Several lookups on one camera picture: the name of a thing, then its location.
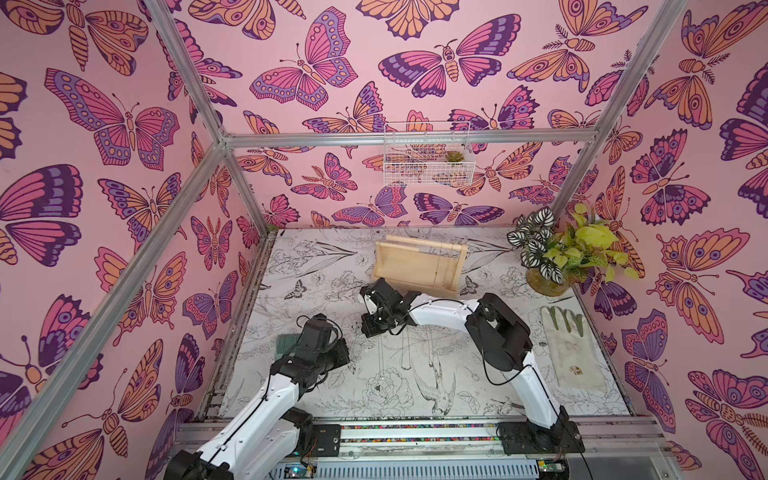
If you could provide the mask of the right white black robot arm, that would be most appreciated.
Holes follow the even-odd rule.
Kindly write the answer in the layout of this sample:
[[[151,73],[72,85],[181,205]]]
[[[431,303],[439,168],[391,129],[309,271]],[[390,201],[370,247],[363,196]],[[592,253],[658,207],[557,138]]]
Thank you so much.
[[[360,289],[366,312],[362,332],[368,337],[398,335],[407,327],[437,326],[467,334],[484,371],[503,375],[494,386],[511,385],[526,415],[525,428],[539,449],[563,449],[577,436],[567,411],[550,393],[532,351],[530,328],[495,294],[475,300],[437,298],[419,291],[401,294],[380,278]]]

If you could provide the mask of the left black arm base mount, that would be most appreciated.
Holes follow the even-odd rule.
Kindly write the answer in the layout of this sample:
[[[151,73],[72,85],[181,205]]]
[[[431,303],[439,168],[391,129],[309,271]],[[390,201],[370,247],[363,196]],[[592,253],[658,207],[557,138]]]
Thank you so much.
[[[298,432],[298,440],[290,454],[296,459],[308,457],[337,457],[341,446],[340,424],[318,424],[308,412],[292,408],[282,417]]]

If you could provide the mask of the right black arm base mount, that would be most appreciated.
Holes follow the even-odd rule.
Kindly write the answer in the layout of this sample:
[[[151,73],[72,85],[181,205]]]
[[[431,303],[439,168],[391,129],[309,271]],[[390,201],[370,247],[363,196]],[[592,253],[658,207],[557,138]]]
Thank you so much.
[[[575,422],[560,407],[556,422],[544,428],[528,420],[501,422],[496,434],[506,455],[512,454],[582,454],[586,451]]]

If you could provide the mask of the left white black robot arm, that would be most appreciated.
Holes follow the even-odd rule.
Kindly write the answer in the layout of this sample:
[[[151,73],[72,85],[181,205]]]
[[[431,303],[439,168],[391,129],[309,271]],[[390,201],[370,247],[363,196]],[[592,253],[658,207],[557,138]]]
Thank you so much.
[[[297,448],[305,449],[312,416],[296,407],[328,372],[349,363],[346,340],[316,340],[303,334],[273,362],[256,398],[217,435],[194,452],[182,450],[168,463],[166,479],[265,479]]]

